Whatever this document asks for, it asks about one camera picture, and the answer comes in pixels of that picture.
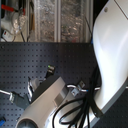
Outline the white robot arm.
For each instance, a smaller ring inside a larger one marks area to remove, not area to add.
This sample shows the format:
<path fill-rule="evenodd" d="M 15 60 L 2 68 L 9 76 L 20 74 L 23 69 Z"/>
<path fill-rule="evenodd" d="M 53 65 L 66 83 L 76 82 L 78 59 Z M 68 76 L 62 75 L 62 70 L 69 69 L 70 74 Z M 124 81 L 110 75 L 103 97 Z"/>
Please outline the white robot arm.
<path fill-rule="evenodd" d="M 92 128 L 128 85 L 128 0 L 109 0 L 93 28 L 93 43 L 13 43 L 0 49 L 0 84 L 22 86 L 39 75 L 49 55 L 70 78 L 90 78 L 84 95 L 59 75 L 41 81 L 31 97 L 12 95 L 22 107 L 15 128 Z"/>

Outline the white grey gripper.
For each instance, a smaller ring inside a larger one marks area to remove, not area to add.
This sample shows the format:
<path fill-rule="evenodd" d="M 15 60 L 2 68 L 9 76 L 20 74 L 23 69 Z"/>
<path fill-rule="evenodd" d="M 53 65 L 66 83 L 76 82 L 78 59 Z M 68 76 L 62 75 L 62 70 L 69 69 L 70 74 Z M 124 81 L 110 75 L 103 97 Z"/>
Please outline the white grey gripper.
<path fill-rule="evenodd" d="M 0 90 L 14 102 L 15 94 Z M 50 76 L 34 92 L 31 104 L 19 118 L 15 128 L 52 128 L 55 111 L 73 98 L 61 77 Z"/>

